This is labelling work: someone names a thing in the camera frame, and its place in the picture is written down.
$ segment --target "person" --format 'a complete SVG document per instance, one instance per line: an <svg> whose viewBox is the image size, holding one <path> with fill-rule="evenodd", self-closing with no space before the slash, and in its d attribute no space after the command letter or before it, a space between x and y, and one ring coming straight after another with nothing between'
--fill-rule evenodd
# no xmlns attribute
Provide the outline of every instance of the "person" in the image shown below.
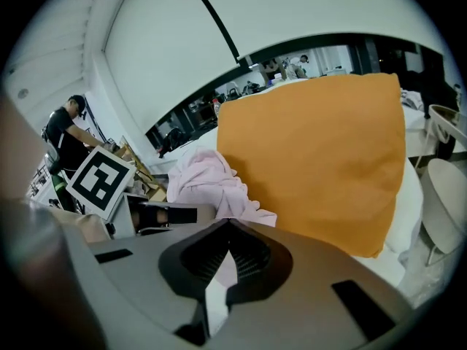
<svg viewBox="0 0 467 350"><path fill-rule="evenodd" d="M308 56L307 55L301 55L300 56L300 62L308 63Z"/></svg>
<svg viewBox="0 0 467 350"><path fill-rule="evenodd" d="M283 80L287 79L287 75L285 73L284 66L282 65L282 61L278 57L260 63L259 68L261 75L263 75L264 84L266 85L266 87L269 84L269 81L274 80L275 75L278 73L282 75Z"/></svg>
<svg viewBox="0 0 467 350"><path fill-rule="evenodd" d="M308 79L300 64L301 62L297 57L294 57L290 60L289 65L285 69L289 79Z"/></svg>
<svg viewBox="0 0 467 350"><path fill-rule="evenodd" d="M84 144L90 148L104 144L73 123L73 119L81 116L85 107L86 102L82 96L72 96L64 106L50 115L46 126L47 138L57 149L61 168L69 178L73 177L89 154Z"/></svg>
<svg viewBox="0 0 467 350"><path fill-rule="evenodd" d="M260 92L260 85L258 83L253 83L251 81L247 81L247 85L243 87L242 95L252 95L253 93Z"/></svg>

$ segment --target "pillow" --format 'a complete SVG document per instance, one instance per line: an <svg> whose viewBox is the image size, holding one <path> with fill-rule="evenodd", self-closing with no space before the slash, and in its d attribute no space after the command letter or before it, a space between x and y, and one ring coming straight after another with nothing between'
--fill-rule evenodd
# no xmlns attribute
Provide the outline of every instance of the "pillow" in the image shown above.
<svg viewBox="0 0 467 350"><path fill-rule="evenodd" d="M405 158L396 75L321 77L220 108L217 149L276 227L375 257Z"/></svg>

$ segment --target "white wall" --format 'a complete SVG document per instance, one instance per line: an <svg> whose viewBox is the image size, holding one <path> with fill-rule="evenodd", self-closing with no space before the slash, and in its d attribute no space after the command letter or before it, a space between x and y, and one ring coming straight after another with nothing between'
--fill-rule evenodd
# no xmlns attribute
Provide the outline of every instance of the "white wall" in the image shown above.
<svg viewBox="0 0 467 350"><path fill-rule="evenodd" d="M337 66L341 65L337 46L324 47L323 50L328 59L329 70L335 69Z"/></svg>
<svg viewBox="0 0 467 350"><path fill-rule="evenodd" d="M219 94L223 93L224 95L227 95L227 87L225 85L221 85L220 87L216 88L216 92Z"/></svg>
<svg viewBox="0 0 467 350"><path fill-rule="evenodd" d="M125 0L105 53L142 133L190 94L237 66L201 0Z"/></svg>
<svg viewBox="0 0 467 350"><path fill-rule="evenodd" d="M308 51L308 63L304 63L302 67L306 69L306 76L308 78L318 78L322 75L320 67L318 66L315 50Z"/></svg>
<svg viewBox="0 0 467 350"><path fill-rule="evenodd" d="M339 54L340 65L345 69L347 74L350 74L353 71L353 66L350 59L349 47L347 45L338 45L337 53Z"/></svg>
<svg viewBox="0 0 467 350"><path fill-rule="evenodd" d="M85 95L106 138L118 143L124 136L143 163L150 165L157 152L123 102L102 52L92 57L90 90Z"/></svg>
<svg viewBox="0 0 467 350"><path fill-rule="evenodd" d="M82 79L77 80L47 96L33 108L29 109L27 112L21 112L21 114L30 123L32 128L40 133L41 129L48 123L51 112L63 106L70 96L82 95L84 92L84 81Z"/></svg>
<svg viewBox="0 0 467 350"><path fill-rule="evenodd" d="M124 0L94 0L90 10L82 59L85 83L90 87L93 75L93 55L105 48L110 29Z"/></svg>
<svg viewBox="0 0 467 350"><path fill-rule="evenodd" d="M421 54L413 52L404 52L406 57L407 70L421 73L424 69Z"/></svg>
<svg viewBox="0 0 467 350"><path fill-rule="evenodd" d="M331 33L392 36L441 52L415 0L209 0L240 56L292 38Z"/></svg>

